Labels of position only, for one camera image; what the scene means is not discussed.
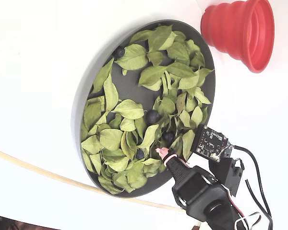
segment black cable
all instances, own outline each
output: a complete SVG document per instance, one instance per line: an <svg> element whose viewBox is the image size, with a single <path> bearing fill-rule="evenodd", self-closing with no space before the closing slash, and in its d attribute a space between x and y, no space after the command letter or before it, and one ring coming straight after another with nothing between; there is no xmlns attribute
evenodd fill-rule
<svg viewBox="0 0 288 230"><path fill-rule="evenodd" d="M261 183L259 166L258 166L258 163L257 163L256 158L255 158L254 155L253 155L249 150L247 150L246 148L243 148L243 147L240 147L240 146L237 146L237 145L235 145L234 148L237 149L237 150L246 152L246 153L252 158L252 160L253 160L253 162L254 162L254 164L255 164L255 167L256 167L257 178L258 178L258 185L259 185L259 189L260 189L260 194L261 194L261 196L262 196L262 198L263 198L263 201L264 201L264 206L265 206L265 208L266 208L266 210L267 210L268 215L269 215L270 217L272 217L271 211L270 211L270 208L269 208L269 205L268 205L267 200L266 200L266 198L265 198L265 196L264 196L264 190L263 190L263 186L262 186L262 183Z"/></svg>
<svg viewBox="0 0 288 230"><path fill-rule="evenodd" d="M253 200L255 201L255 203L257 204L257 206L260 208L260 210L263 212L263 214L268 218L269 220L269 230L273 230L273 221L271 216L266 212L266 210L264 209L264 207L259 203L259 201L257 200L257 198L255 197L252 188L250 186L250 183L248 180L245 180L246 186L248 187L248 190L253 198Z"/></svg>

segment gray round tray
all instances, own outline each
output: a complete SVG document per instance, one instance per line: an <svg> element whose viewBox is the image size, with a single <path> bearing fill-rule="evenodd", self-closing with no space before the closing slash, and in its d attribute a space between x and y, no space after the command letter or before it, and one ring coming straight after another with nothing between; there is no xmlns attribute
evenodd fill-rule
<svg viewBox="0 0 288 230"><path fill-rule="evenodd" d="M195 44L197 44L201 49L201 52L205 58L206 68L208 68L208 69L214 69L215 68L210 49L209 49L207 43L202 38L202 36L193 27L191 27L190 25L188 25L186 23L180 22L180 21L160 20L160 21L155 21L155 22L149 23L147 25L144 25L144 26L138 28L136 31L130 32L129 35L124 37L124 38L117 38L117 40L115 41L115 45L113 45L112 47L114 47L114 49L118 46L125 47L128 45L131 37L136 32L142 31L142 30L152 30L152 29L156 28L159 24L172 25L173 31L181 31L186 35L187 39L192 39L195 42ZM146 49L148 50L147 42L141 42L139 44L145 46ZM112 52L110 51L107 55L107 58L104 58L103 60L99 59L98 62L102 62L102 65L106 64L112 58L112 56L111 56ZM171 62L172 62L171 59L164 58L164 61L161 63L161 65L168 65ZM157 98L157 96L159 96L161 94L161 91L154 92L154 91L149 90L145 87L139 87L138 86L138 81L139 81L140 73L141 73L142 69L130 70L127 72L126 76L123 76L121 67L114 63L113 67L112 67L112 81L117 88L120 99L122 99L122 100L132 99L136 103L141 103L143 105L144 110L151 110L153 105L154 105L155 99ZM94 70L88 69L88 72L94 73L93 75L90 75L90 77L92 78L92 81L91 81L91 83L92 83L94 81L98 71L96 71L96 69L94 69ZM206 77L205 83L202 86L202 91L205 93L205 96L211 101L211 103L213 103L213 101L214 101L215 87L216 87L216 75L215 75L215 72L213 71ZM101 93L102 92L96 93L94 95L90 94L88 96L88 98L96 97L96 96L100 95ZM84 103L85 103L85 101L79 103L79 104L83 105L82 111L81 111L82 113L83 113L83 109L84 109ZM211 110L212 110L212 104L209 105L209 107L208 107L208 117L207 117L206 123L209 120ZM107 117L107 119L111 119L111 118L113 118L113 116L114 116L114 114L110 113L109 116ZM79 135L80 135L80 132L79 132L80 121L81 120L76 122L79 125L78 130L77 130L77 133ZM80 148L81 143L78 140L80 140L80 138L76 137L76 142L77 142L76 145L77 145L78 150L80 150L81 149ZM112 195L100 185L100 183L98 181L98 174L92 173L92 172L88 171L87 169L86 169L86 171L96 186L98 186L100 189L102 189L104 192L108 193L109 195ZM125 198L142 196L144 194L150 193L150 192L154 191L155 189L159 188L160 186L165 184L171 177L172 177L172 175L170 174L170 172L168 170L165 170L162 173L158 173L154 177L149 177L147 184L145 186L143 186L142 188L136 189L136 190L132 191L131 193L127 193L126 191L124 191L120 194L113 195L113 196L125 197Z"/></svg>

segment wire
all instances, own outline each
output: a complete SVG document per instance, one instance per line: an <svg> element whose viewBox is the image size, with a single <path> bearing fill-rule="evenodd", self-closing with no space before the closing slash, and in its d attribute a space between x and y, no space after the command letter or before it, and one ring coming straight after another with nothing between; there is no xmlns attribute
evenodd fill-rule
<svg viewBox="0 0 288 230"><path fill-rule="evenodd" d="M270 211L270 208L269 208L269 205L267 203L267 200L264 196L264 190L263 190L263 186L262 186L262 183L261 183L261 177L260 177L260 172L259 172L259 166L258 166L258 163L257 163L257 160L256 158L254 157L254 155L249 151L247 150L246 148L243 148L243 147L240 147L240 146L237 146L235 145L234 146L234 149L237 149L237 150L240 150L240 151L244 151L246 152L253 160L254 164L255 164L255 167L256 167L256 172L257 172L257 179L258 179L258 185L259 185L259 189L260 189L260 194L263 198L263 201L264 201L264 206L267 210L267 213L269 214L270 217L272 217L271 215L271 211Z"/></svg>
<svg viewBox="0 0 288 230"><path fill-rule="evenodd" d="M271 216L266 212L266 210L264 209L264 207L259 203L259 201L257 200L257 198L255 197L254 193L253 193L253 190L250 186L250 183L248 180L245 180L245 183L246 183L246 186L248 187L248 190L253 198L253 200L255 201L255 203L257 204L257 206L260 208L260 210L263 212L263 214L268 218L269 220L269 230L272 230L273 229L273 221L272 221L272 218Z"/></svg>
<svg viewBox="0 0 288 230"><path fill-rule="evenodd" d="M240 219L237 219L237 220L235 221L234 230L237 230L237 223L238 223L239 221L243 221L243 220L246 221L247 218L249 218L249 217L251 217L251 216L254 216L254 215L258 215L258 214L259 214L259 217L258 217L258 219L256 220L256 222L251 226L251 228L248 228L248 230L251 230L252 227L254 227L256 224L258 224L258 222L261 220L261 214L260 214L259 212L254 212L254 213L250 214L250 215L247 216L247 217L242 217L242 218L240 218Z"/></svg>
<svg viewBox="0 0 288 230"><path fill-rule="evenodd" d="M243 147L234 146L234 149L246 152L252 158L252 160L253 160L253 162L255 164L256 172L257 172L257 178L258 178L258 185L259 185L259 189L260 189L260 194L261 194L262 199L264 201L264 205L265 205L266 210L264 209L264 207L257 200L256 196L254 195L254 193L252 191L250 183L249 183L249 181L247 179L245 180L245 183L246 183L246 186L247 186L247 188L248 188L253 200L255 201L256 205L259 207L259 209L262 211L262 213L268 218L268 220L269 220L269 228L268 229L272 230L273 229L273 221L272 221L271 211L270 211L269 205L267 203L267 200L266 200L266 198L264 196L264 190L263 190L263 186L262 186L262 183L261 183L261 177L260 177L259 166L258 166L257 160L256 160L255 156L249 150L247 150L247 149L245 149Z"/></svg>

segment green leaf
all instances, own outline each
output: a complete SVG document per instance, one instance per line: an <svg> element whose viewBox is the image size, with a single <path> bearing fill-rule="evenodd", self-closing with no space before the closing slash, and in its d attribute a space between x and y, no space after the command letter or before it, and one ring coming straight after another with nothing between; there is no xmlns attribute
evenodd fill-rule
<svg viewBox="0 0 288 230"><path fill-rule="evenodd" d="M126 70L140 69L148 63L146 49L138 44L127 46L125 47L124 56L115 61L115 63Z"/></svg>
<svg viewBox="0 0 288 230"><path fill-rule="evenodd" d="M163 60L163 54L159 51L153 51L147 53L148 60L154 65L158 66Z"/></svg>
<svg viewBox="0 0 288 230"><path fill-rule="evenodd" d="M100 171L100 174L107 180L109 181L112 181L112 176L108 176L108 174L106 173L106 170L107 170L107 165L106 164L103 164L101 166L101 171Z"/></svg>
<svg viewBox="0 0 288 230"><path fill-rule="evenodd" d="M115 85L112 83L111 74L104 83L105 97L106 97L106 112L110 112L119 101L119 94L117 93Z"/></svg>
<svg viewBox="0 0 288 230"><path fill-rule="evenodd" d="M129 148L131 148L134 152L136 152L138 150L138 147L136 146L132 138L132 132L127 132L126 140Z"/></svg>
<svg viewBox="0 0 288 230"><path fill-rule="evenodd" d="M196 87L194 96L203 104L211 104L211 102L204 96L204 93L199 87Z"/></svg>
<svg viewBox="0 0 288 230"><path fill-rule="evenodd" d="M205 82L206 76L211 73L213 70L210 69L205 69L205 68L201 68L199 69L198 75L199 75L199 79L198 79L198 83L197 83L197 87L201 87L203 85L203 83Z"/></svg>
<svg viewBox="0 0 288 230"><path fill-rule="evenodd" d="M162 80L162 85L163 85L163 96L168 95L168 86L167 86L167 80L165 78L165 75L163 74L163 76L161 77Z"/></svg>
<svg viewBox="0 0 288 230"><path fill-rule="evenodd" d="M195 68L205 67L205 59L200 51L196 52L196 56L194 56L190 61L190 66Z"/></svg>
<svg viewBox="0 0 288 230"><path fill-rule="evenodd" d="M94 168L96 169L96 172L98 173L98 175L100 175L100 171L101 171L100 153L95 154L95 155L90 155L90 159L94 165Z"/></svg>
<svg viewBox="0 0 288 230"><path fill-rule="evenodd" d="M190 115L187 111L183 110L182 113L180 114L179 118L185 127L189 127L189 128L192 127L190 124L191 118L190 118Z"/></svg>
<svg viewBox="0 0 288 230"><path fill-rule="evenodd" d="M184 35L183 32L180 31L174 31L174 33L177 35L174 39L174 42L180 42L182 44L184 44L184 41L186 40L186 35Z"/></svg>
<svg viewBox="0 0 288 230"><path fill-rule="evenodd" d="M177 156L180 156L182 154L182 137L178 136L170 147L175 150Z"/></svg>
<svg viewBox="0 0 288 230"><path fill-rule="evenodd" d="M201 108L197 106L191 116L191 120L195 122L196 127L202 122L203 119L203 112L201 111Z"/></svg>
<svg viewBox="0 0 288 230"><path fill-rule="evenodd" d="M149 66L142 70L139 79L139 86L152 86L156 84L163 76L166 66Z"/></svg>
<svg viewBox="0 0 288 230"><path fill-rule="evenodd" d="M199 78L198 75L195 75L195 76L193 76L191 78L182 78L179 81L178 89L187 90L187 89L195 87L197 82L198 82L198 78Z"/></svg>
<svg viewBox="0 0 288 230"><path fill-rule="evenodd" d="M197 103L194 98L189 98L187 97L187 106L186 106L186 111L191 112L195 109Z"/></svg>
<svg viewBox="0 0 288 230"><path fill-rule="evenodd" d="M126 157L123 150L121 149L118 149L116 151L103 149L102 156L103 156L103 159L105 159L107 163L117 163L117 162L122 161Z"/></svg>
<svg viewBox="0 0 288 230"><path fill-rule="evenodd" d="M100 96L100 97L95 97L87 100L87 105L94 104L96 102L101 103L101 111L103 112L105 110L105 97Z"/></svg>
<svg viewBox="0 0 288 230"><path fill-rule="evenodd" d="M124 157L120 162L117 163L109 163L108 165L117 172L122 172L127 168L128 165L128 157Z"/></svg>
<svg viewBox="0 0 288 230"><path fill-rule="evenodd" d="M172 33L171 25L157 27L156 30L154 30L148 38L149 51L159 50L167 41L171 33Z"/></svg>
<svg viewBox="0 0 288 230"><path fill-rule="evenodd" d="M100 144L96 135L93 135L82 142L81 147L88 151L90 154L96 154L103 149L103 146Z"/></svg>
<svg viewBox="0 0 288 230"><path fill-rule="evenodd" d="M171 99L164 97L159 105L158 113L161 116L163 116L167 114L172 114L174 111L175 111L174 102Z"/></svg>
<svg viewBox="0 0 288 230"><path fill-rule="evenodd" d="M112 70L112 64L114 59L112 58L104 67L100 69L100 71L97 73L97 76L93 82L93 91L92 93L99 92L103 85L105 80L108 78L109 73L111 73Z"/></svg>
<svg viewBox="0 0 288 230"><path fill-rule="evenodd" d="M185 46L186 46L186 50L189 54L190 60L192 60L192 58L196 55L196 52L201 51L201 49L196 44L194 44L193 40L186 41Z"/></svg>
<svg viewBox="0 0 288 230"><path fill-rule="evenodd" d="M144 138L143 134L144 134L144 131L145 131L146 127L147 127L143 117L140 117L140 118L136 119L134 121L134 124L135 124L136 131L138 132L140 138L143 140L143 138Z"/></svg>
<svg viewBox="0 0 288 230"><path fill-rule="evenodd" d="M142 85L142 86L144 86L145 88L148 88L149 90L152 90L152 91L158 91L158 90L160 90L161 85L162 85L162 80L159 79L159 80L158 80L155 84L153 84L153 85L149 85L149 86L147 86L147 85Z"/></svg>
<svg viewBox="0 0 288 230"><path fill-rule="evenodd" d="M160 164L159 173L163 173L165 169L166 169L165 165L164 164Z"/></svg>
<svg viewBox="0 0 288 230"><path fill-rule="evenodd" d="M126 76L126 75L127 75L127 71L128 71L128 70L126 70L126 69L122 69L122 70L121 70L122 75L123 75L123 76Z"/></svg>
<svg viewBox="0 0 288 230"><path fill-rule="evenodd" d="M102 130L107 129L107 128L111 128L111 127L106 123L102 123L102 124L98 125L97 133L100 133Z"/></svg>
<svg viewBox="0 0 288 230"><path fill-rule="evenodd" d="M113 110L114 113L120 114L128 119L138 119L144 116L144 110L141 104L135 103L133 100L127 99L122 101Z"/></svg>
<svg viewBox="0 0 288 230"><path fill-rule="evenodd" d="M165 43L159 48L159 50L166 50L167 48L169 48L173 44L176 36L177 35L174 32L172 32L165 41Z"/></svg>
<svg viewBox="0 0 288 230"><path fill-rule="evenodd" d="M158 110L159 108L159 105L160 105L160 96L157 96L156 100L155 100L155 103L154 103L154 106L153 106L153 109L154 110Z"/></svg>
<svg viewBox="0 0 288 230"><path fill-rule="evenodd" d="M187 92L188 92L190 98L194 98L195 90L196 90L196 87L193 87L193 88L187 89Z"/></svg>
<svg viewBox="0 0 288 230"><path fill-rule="evenodd" d="M131 193L133 190L135 190L134 188L131 188L128 184L126 176L120 173L113 175L113 183L116 186L125 189L128 193Z"/></svg>
<svg viewBox="0 0 288 230"><path fill-rule="evenodd" d="M92 167L90 158L88 157L88 155L84 151L82 151L82 156L83 156L83 161L84 161L85 166L88 169L88 171L95 173L95 170Z"/></svg>
<svg viewBox="0 0 288 230"><path fill-rule="evenodd" d="M124 118L120 124L120 129L122 131L129 131L129 132L134 131L135 130L134 120Z"/></svg>
<svg viewBox="0 0 288 230"><path fill-rule="evenodd" d="M179 42L174 42L171 47L167 49L168 57L171 59L186 60L189 65L189 55L184 45Z"/></svg>
<svg viewBox="0 0 288 230"><path fill-rule="evenodd" d="M127 173L127 180L128 183L134 183L138 177L141 177L142 174L142 168L143 168L143 164L142 163L138 163L136 162L133 167L128 171Z"/></svg>
<svg viewBox="0 0 288 230"><path fill-rule="evenodd" d="M137 178L137 180L135 182L130 183L130 186L132 188L141 188L146 183L147 183L147 178L146 178L146 176L143 173L141 173L141 174L139 174L139 176L138 176L138 178Z"/></svg>
<svg viewBox="0 0 288 230"><path fill-rule="evenodd" d="M90 130L91 127L96 123L96 121L101 116L101 103L94 103L87 106L83 114L84 125L87 130Z"/></svg>
<svg viewBox="0 0 288 230"><path fill-rule="evenodd" d="M180 78L190 78L194 76L194 73L189 66L179 62L170 64L167 68L167 71Z"/></svg>
<svg viewBox="0 0 288 230"><path fill-rule="evenodd" d="M136 43L136 42L142 42L142 41L146 41L149 36L152 34L153 31L151 30L143 30L140 32L137 32L135 35L132 36L129 45Z"/></svg>
<svg viewBox="0 0 288 230"><path fill-rule="evenodd" d="M168 89L170 90L170 89L172 89L172 82L171 82L171 77L167 71L165 71L165 77L167 79Z"/></svg>
<svg viewBox="0 0 288 230"><path fill-rule="evenodd" d="M186 109L186 95L187 93L184 92L177 97L176 108L178 111L178 115L180 115L181 112Z"/></svg>
<svg viewBox="0 0 288 230"><path fill-rule="evenodd" d="M143 142L141 143L141 145L138 146L139 149L141 148L149 148L150 145L154 142L155 140L155 132L158 129L159 125L152 125L149 126L145 132L145 136L143 139Z"/></svg>
<svg viewBox="0 0 288 230"><path fill-rule="evenodd" d="M203 119L201 121L201 124L204 124L207 120L207 117L208 117L207 107L202 109L202 113L203 113Z"/></svg>
<svg viewBox="0 0 288 230"><path fill-rule="evenodd" d="M195 134L193 130L189 130L182 136L182 154L184 159L187 161L191 156L191 147L194 141Z"/></svg>
<svg viewBox="0 0 288 230"><path fill-rule="evenodd" d="M123 153L130 159L132 160L134 155L135 155L135 151L133 151L127 144L127 132L125 131L123 133L123 135L121 136L121 140L120 140L120 147L123 151Z"/></svg>
<svg viewBox="0 0 288 230"><path fill-rule="evenodd" d="M99 180L100 185L103 186L105 189L107 189L112 195L122 192L121 190L114 187L112 182L107 180L106 178L99 176L98 180Z"/></svg>
<svg viewBox="0 0 288 230"><path fill-rule="evenodd" d="M85 127L84 121L82 119L82 122L81 122L81 141L84 141L86 139L87 133L88 133L88 130Z"/></svg>
<svg viewBox="0 0 288 230"><path fill-rule="evenodd" d="M100 144L108 150L118 150L122 134L123 132L118 129L104 129L100 132Z"/></svg>
<svg viewBox="0 0 288 230"><path fill-rule="evenodd" d="M118 129L120 127L122 116L120 114L115 114L115 118L109 122L111 128Z"/></svg>

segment white wire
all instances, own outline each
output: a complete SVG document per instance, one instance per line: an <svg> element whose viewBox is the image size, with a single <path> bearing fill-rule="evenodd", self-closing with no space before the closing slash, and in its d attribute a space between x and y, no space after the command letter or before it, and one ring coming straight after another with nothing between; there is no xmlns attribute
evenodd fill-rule
<svg viewBox="0 0 288 230"><path fill-rule="evenodd" d="M236 221L235 221L234 230L237 230L237 223L238 223L239 221L243 221L243 220L245 220L245 219L247 219L247 218L249 218L249 217L255 216L255 215L259 215L259 217L261 217L260 212L255 212L254 214L252 214L252 215L250 215L250 216L242 217L242 218L236 220Z"/></svg>

